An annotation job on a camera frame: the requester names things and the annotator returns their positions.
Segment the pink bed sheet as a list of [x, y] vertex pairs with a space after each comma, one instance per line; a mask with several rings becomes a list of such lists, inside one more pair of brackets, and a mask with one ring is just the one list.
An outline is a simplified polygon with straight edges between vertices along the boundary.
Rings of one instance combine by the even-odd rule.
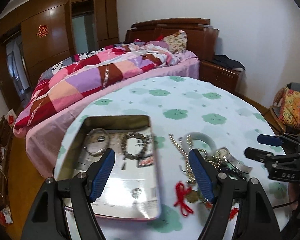
[[111, 92], [151, 77], [181, 76], [198, 79], [199, 59], [190, 57], [193, 55], [194, 53], [187, 51], [181, 58], [181, 62], [174, 66], [155, 68], [146, 73], [112, 84], [32, 127], [26, 134], [26, 153], [39, 174], [42, 177], [50, 177], [52, 175], [66, 130], [87, 105]]

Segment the red double happiness decal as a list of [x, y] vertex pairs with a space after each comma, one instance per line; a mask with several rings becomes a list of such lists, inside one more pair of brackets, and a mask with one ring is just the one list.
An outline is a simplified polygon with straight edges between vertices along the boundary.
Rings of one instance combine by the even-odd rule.
[[41, 24], [39, 27], [38, 27], [38, 32], [37, 32], [37, 36], [42, 38], [42, 37], [45, 37], [47, 36], [49, 33], [49, 30], [48, 30], [48, 26], [47, 25], [43, 25]]

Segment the brown wooden wardrobe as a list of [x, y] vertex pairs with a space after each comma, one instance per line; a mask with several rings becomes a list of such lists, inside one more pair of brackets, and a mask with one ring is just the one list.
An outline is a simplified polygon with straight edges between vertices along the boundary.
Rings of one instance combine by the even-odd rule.
[[[6, 46], [20, 36], [23, 44], [25, 75], [30, 87], [49, 67], [77, 53], [72, 17], [79, 11], [92, 10], [97, 46], [103, 48], [119, 41], [116, 0], [30, 0], [0, 20], [0, 90], [9, 109], [21, 105], [9, 74]], [[49, 33], [38, 37], [38, 27], [48, 26]]]

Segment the pink metal tin box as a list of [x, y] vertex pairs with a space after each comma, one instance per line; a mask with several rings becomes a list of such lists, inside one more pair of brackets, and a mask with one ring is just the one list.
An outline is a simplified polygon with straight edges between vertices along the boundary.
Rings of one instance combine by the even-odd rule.
[[72, 124], [59, 151], [56, 180], [85, 172], [112, 149], [114, 165], [93, 203], [95, 215], [149, 221], [161, 214], [155, 143], [147, 115], [83, 116]]

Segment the silver wrist watch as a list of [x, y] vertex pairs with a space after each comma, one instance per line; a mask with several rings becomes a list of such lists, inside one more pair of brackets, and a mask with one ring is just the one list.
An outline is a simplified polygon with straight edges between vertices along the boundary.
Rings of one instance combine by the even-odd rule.
[[226, 147], [219, 148], [215, 151], [216, 156], [223, 162], [228, 163], [239, 172], [249, 174], [252, 171], [252, 167], [246, 166], [239, 160], [237, 160]]

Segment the wooden nightstand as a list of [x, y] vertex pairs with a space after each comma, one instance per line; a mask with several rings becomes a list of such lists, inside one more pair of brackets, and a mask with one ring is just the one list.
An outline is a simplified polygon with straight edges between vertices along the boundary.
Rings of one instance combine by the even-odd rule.
[[207, 61], [200, 61], [199, 79], [232, 94], [238, 94], [243, 72], [226, 69]]

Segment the low wooden tv cabinet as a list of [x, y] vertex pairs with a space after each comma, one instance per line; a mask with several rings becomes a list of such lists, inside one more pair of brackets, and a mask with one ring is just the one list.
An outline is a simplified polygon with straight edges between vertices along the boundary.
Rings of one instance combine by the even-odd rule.
[[13, 134], [7, 119], [0, 118], [0, 224], [13, 223], [8, 196], [8, 167]]

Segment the wicker chair with cushion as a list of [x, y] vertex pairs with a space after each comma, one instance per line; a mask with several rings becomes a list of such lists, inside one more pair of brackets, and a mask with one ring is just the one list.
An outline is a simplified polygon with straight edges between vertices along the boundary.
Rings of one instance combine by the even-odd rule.
[[300, 133], [300, 83], [291, 82], [275, 95], [266, 113], [271, 114], [279, 133]]

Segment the dark clothes on nightstand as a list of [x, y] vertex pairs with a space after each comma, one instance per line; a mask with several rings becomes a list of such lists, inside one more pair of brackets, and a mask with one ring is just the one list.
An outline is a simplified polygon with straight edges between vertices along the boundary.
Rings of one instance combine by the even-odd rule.
[[212, 59], [212, 63], [238, 72], [245, 70], [243, 64], [241, 64], [239, 61], [228, 58], [226, 55], [215, 55]]

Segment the floral pillow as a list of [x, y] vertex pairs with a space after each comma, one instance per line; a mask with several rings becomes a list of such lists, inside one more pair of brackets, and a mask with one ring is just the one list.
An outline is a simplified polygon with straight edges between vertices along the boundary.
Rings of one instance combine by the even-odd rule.
[[178, 32], [172, 35], [164, 37], [162, 41], [168, 44], [168, 49], [172, 54], [185, 53], [186, 51], [187, 34], [183, 30], [179, 30]]

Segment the clear round bangle case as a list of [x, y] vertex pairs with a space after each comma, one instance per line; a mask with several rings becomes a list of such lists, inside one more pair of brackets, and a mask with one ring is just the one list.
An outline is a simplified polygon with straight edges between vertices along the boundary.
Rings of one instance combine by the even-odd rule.
[[102, 128], [92, 129], [85, 137], [83, 148], [93, 156], [99, 156], [104, 153], [110, 143], [108, 132]]

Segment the wooden headboard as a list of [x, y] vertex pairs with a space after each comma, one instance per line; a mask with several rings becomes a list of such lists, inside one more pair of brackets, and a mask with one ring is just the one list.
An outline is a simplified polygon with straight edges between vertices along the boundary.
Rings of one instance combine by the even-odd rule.
[[201, 61], [213, 59], [219, 30], [213, 28], [210, 20], [205, 18], [169, 18], [134, 23], [126, 32], [125, 41], [154, 41], [179, 30], [187, 35], [187, 50], [195, 53]]

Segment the patchwork pink quilt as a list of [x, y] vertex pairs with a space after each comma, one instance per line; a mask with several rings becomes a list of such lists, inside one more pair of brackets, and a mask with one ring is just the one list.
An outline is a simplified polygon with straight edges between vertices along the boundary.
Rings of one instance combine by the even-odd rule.
[[91, 94], [130, 77], [179, 62], [180, 58], [164, 47], [133, 43], [111, 46], [80, 59], [37, 84], [29, 104], [15, 121], [13, 133], [22, 138], [31, 127]]

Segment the white jade bangle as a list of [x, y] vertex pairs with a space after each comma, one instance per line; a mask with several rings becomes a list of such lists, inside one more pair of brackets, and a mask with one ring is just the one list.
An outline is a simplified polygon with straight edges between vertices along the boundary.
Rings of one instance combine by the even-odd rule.
[[190, 132], [184, 135], [181, 147], [187, 154], [194, 148], [205, 152], [207, 155], [212, 155], [217, 150], [216, 143], [213, 139], [201, 132]]

